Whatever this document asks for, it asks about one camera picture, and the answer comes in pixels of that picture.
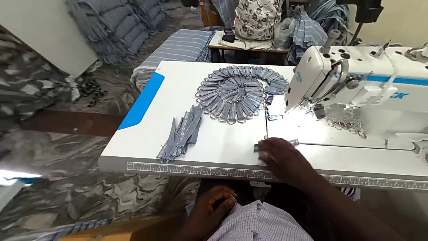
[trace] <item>white checkered shirt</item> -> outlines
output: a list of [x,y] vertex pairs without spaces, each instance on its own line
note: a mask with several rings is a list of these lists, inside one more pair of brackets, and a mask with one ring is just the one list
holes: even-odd
[[245,206],[235,204],[220,228],[208,239],[217,240],[313,241],[290,214],[260,200]]

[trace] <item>small black items on floor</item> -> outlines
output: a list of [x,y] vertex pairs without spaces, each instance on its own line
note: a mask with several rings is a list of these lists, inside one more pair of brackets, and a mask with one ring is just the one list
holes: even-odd
[[103,91],[101,86],[97,83],[95,78],[83,79],[83,81],[77,84],[77,88],[81,94],[81,97],[92,97],[92,101],[89,103],[88,107],[94,107],[99,98],[104,97],[107,94],[107,91]]

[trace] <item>plastic bag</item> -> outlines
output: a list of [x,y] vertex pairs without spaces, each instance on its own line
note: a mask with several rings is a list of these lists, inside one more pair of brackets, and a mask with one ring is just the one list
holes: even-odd
[[296,27],[296,19],[285,18],[274,30],[274,48],[286,48],[285,43],[289,37],[293,36],[294,28]]

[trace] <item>table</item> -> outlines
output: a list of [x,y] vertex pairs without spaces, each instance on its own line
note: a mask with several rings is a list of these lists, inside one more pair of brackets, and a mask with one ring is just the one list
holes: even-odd
[[[300,119],[286,115],[283,122],[266,123],[262,111],[252,120],[234,125],[221,124],[204,115],[197,143],[171,164],[160,164],[156,156],[168,138],[172,118],[180,118],[196,104],[196,89],[209,73],[226,66],[230,64],[162,61],[102,152],[100,170],[278,181],[257,159],[253,147],[267,134],[289,139],[293,133],[300,141],[297,149],[333,184],[428,190],[428,163],[406,143],[396,141],[393,149],[384,149],[383,139],[359,139],[320,122],[309,122],[305,119],[308,115]],[[292,79],[293,67],[266,67]],[[300,129],[293,120],[298,120]]]
[[[223,31],[215,31],[214,36],[212,37],[210,43],[208,44],[208,47],[212,50],[221,50],[222,51],[222,60],[224,59],[224,50],[246,50],[246,51],[257,51],[262,52],[261,56],[261,63],[265,62],[266,59],[266,53],[280,53],[280,54],[287,54],[288,49],[283,48],[270,48],[270,46],[266,49],[263,47],[256,47],[256,48],[246,48],[246,45],[239,41],[235,40],[233,43],[230,43],[231,46],[221,45],[219,41],[223,37],[224,32]],[[251,41],[251,40],[245,40],[246,42],[258,42],[258,41]]]

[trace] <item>floral fabric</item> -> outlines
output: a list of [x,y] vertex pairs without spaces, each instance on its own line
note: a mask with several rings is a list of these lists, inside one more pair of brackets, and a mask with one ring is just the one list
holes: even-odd
[[235,9],[235,32],[250,40],[273,38],[273,30],[281,21],[283,0],[239,0]]

